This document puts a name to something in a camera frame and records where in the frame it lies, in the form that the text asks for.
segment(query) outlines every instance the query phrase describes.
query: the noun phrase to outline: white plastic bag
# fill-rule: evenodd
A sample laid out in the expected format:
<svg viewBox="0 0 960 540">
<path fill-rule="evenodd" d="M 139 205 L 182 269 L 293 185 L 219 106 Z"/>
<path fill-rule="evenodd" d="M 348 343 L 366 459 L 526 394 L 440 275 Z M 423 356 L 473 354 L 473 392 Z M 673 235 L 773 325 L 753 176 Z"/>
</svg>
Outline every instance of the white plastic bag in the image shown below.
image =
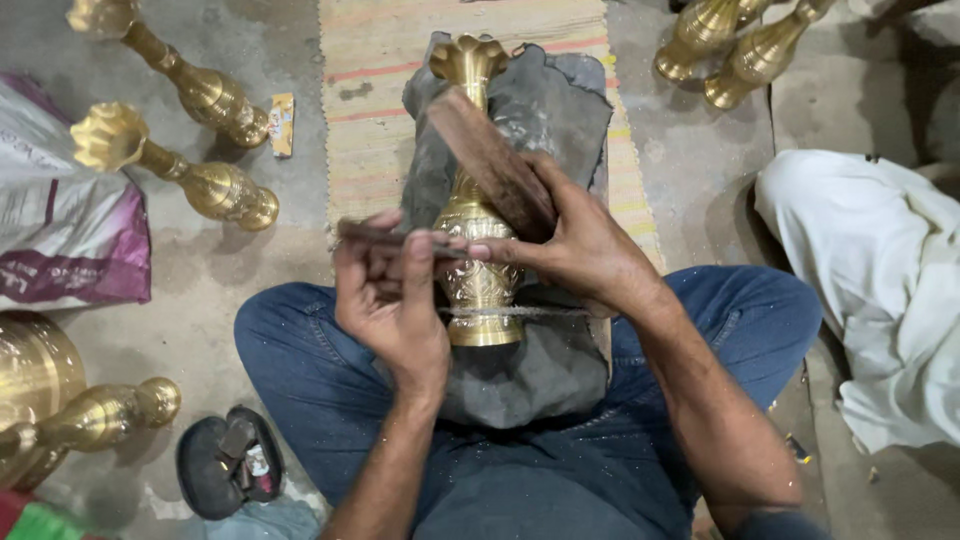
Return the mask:
<svg viewBox="0 0 960 540">
<path fill-rule="evenodd" d="M 142 195 L 76 162 L 67 124 L 35 83 L 0 73 L 0 310 L 150 300 Z"/>
</svg>

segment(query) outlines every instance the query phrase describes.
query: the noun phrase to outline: gray cloth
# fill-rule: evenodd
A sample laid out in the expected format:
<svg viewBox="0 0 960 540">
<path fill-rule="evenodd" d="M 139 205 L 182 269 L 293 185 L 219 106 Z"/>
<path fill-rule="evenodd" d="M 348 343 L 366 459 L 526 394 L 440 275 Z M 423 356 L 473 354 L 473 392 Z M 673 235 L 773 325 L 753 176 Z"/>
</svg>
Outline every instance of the gray cloth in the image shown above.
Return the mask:
<svg viewBox="0 0 960 540">
<path fill-rule="evenodd" d="M 450 41 L 435 32 L 424 66 L 403 91 L 403 106 L 417 120 L 417 146 L 403 190 L 402 227 L 432 228 L 446 205 L 457 160 L 424 113 L 447 86 L 427 66 L 434 43 Z M 604 97 L 603 65 L 586 55 L 547 55 L 526 45 L 489 86 L 490 117 L 517 150 L 552 155 L 577 184 L 588 187 L 599 166 L 612 107 Z M 440 301 L 445 301 L 442 294 Z M 578 307 L 557 287 L 526 272 L 516 296 L 519 306 Z M 590 337 L 586 317 L 524 321 L 525 338 L 490 347 L 454 347 L 441 418 L 505 429 L 538 418 L 585 412 L 607 386 L 607 363 Z"/>
</svg>

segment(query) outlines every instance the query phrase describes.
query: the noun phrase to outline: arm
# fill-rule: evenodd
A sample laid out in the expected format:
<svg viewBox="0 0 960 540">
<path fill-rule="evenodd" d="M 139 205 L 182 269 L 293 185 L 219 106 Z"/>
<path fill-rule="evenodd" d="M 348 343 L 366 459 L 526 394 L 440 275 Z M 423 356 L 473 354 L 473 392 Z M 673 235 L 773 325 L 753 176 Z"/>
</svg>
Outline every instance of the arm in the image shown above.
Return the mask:
<svg viewBox="0 0 960 540">
<path fill-rule="evenodd" d="M 368 224 L 388 231 L 399 218 L 392 211 Z M 433 239 L 466 247 L 463 238 L 417 231 L 407 237 L 399 258 L 363 240 L 347 240 L 334 253 L 337 323 L 383 359 L 395 393 L 367 461 L 334 510 L 323 540 L 409 536 L 450 361 L 449 338 L 433 304 L 433 276 L 462 264 L 435 265 Z"/>
<path fill-rule="evenodd" d="M 674 434 L 717 525 L 732 532 L 754 509 L 801 501 L 783 440 L 714 357 L 673 291 L 633 240 L 546 155 L 527 156 L 560 215 L 543 245 L 485 239 L 481 260 L 515 262 L 633 323 Z"/>
<path fill-rule="evenodd" d="M 321 540 L 406 538 L 420 493 L 439 402 L 397 400 L 380 436 Z"/>
</svg>

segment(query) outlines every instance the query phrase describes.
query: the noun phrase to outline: black rubber tray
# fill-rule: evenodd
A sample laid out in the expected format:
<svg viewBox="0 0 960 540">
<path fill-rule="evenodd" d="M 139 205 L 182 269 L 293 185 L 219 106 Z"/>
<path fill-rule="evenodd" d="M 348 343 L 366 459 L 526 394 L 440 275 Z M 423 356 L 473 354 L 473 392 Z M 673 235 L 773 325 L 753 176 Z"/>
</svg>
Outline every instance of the black rubber tray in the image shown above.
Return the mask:
<svg viewBox="0 0 960 540">
<path fill-rule="evenodd" d="M 261 489 L 256 482 L 253 489 L 243 493 L 216 457 L 217 445 L 227 432 L 229 423 L 237 417 L 253 424 L 257 442 L 263 447 L 263 454 L 270 465 L 270 493 Z M 217 521 L 233 515 L 247 500 L 268 503 L 279 497 L 283 458 L 263 417 L 238 405 L 227 413 L 226 420 L 219 416 L 207 416 L 183 432 L 177 444 L 177 479 L 183 499 L 190 508 L 205 520 Z"/>
</svg>

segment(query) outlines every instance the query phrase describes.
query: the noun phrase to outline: green cloth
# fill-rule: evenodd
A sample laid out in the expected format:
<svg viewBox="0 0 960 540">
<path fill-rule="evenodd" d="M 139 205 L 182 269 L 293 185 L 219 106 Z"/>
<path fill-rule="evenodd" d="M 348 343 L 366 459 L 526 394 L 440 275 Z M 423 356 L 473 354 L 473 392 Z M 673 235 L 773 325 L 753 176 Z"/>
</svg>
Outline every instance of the green cloth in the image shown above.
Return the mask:
<svg viewBox="0 0 960 540">
<path fill-rule="evenodd" d="M 7 540 L 81 540 L 85 532 L 43 503 L 29 503 Z"/>
</svg>

